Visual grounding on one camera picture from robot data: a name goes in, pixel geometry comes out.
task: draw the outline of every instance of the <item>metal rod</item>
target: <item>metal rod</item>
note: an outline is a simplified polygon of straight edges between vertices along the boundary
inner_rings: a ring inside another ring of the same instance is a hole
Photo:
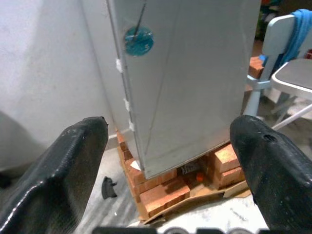
[[[141,10],[140,18],[138,19],[138,22],[137,22],[137,25],[136,25],[136,30],[135,30],[134,36],[132,38],[132,41],[134,41],[135,38],[137,37],[138,28],[141,25],[142,17],[143,17],[144,10],[145,10],[145,7],[146,7],[146,1],[147,0],[144,0],[144,4],[143,4],[142,10]]]
[[[309,106],[303,108],[301,111],[297,112],[296,114],[290,116],[289,118],[283,120],[282,122],[280,122],[279,124],[275,125],[272,127],[272,129],[274,130],[278,130],[284,126],[286,126],[287,124],[293,122],[294,120],[302,117],[304,114],[308,113],[312,111],[312,104],[310,104]]]

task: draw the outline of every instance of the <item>orange object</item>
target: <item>orange object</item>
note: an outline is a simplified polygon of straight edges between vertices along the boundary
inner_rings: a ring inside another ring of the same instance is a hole
[[[260,78],[264,67],[262,66],[263,61],[257,57],[251,57],[249,63],[249,71],[248,74],[255,79]]]
[[[197,182],[203,182],[203,180],[204,180],[204,174],[202,172],[197,172],[196,181]]]

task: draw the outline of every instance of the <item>chair leg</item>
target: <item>chair leg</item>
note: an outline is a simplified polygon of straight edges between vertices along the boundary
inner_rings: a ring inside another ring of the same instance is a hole
[[[305,115],[306,113],[308,113],[310,111],[312,111],[312,104],[310,104],[309,106],[303,108],[301,111],[299,111],[296,114],[288,117],[287,119],[283,120],[282,122],[278,123],[277,125],[273,126],[272,129],[278,130],[278,129],[286,126],[287,124],[295,121],[296,119],[302,117],[303,115]]]
[[[244,115],[256,116],[260,102],[260,90],[253,90],[246,105]]]
[[[287,114],[287,111],[288,111],[288,108],[284,107],[283,112],[278,117],[277,121],[275,122],[275,125],[277,125],[278,123],[280,123],[284,119],[285,115]]]
[[[271,110],[271,114],[275,114],[285,107],[287,107],[287,109],[288,109],[293,104],[293,102],[295,101],[296,98],[297,98],[297,96],[292,96],[287,101],[283,102],[280,105],[277,105],[273,110]]]

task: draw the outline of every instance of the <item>metal cabinet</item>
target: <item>metal cabinet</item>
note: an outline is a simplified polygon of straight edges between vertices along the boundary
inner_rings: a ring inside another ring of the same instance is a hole
[[[124,135],[145,176],[229,140],[229,126],[241,111],[260,1],[108,3],[129,111]],[[132,56],[125,35],[138,24],[145,3],[140,27],[151,31],[154,44]]]

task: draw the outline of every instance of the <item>brick stack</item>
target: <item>brick stack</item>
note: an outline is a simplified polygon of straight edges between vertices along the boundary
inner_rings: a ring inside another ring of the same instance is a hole
[[[227,187],[245,179],[231,144],[206,157],[208,177],[216,189]]]

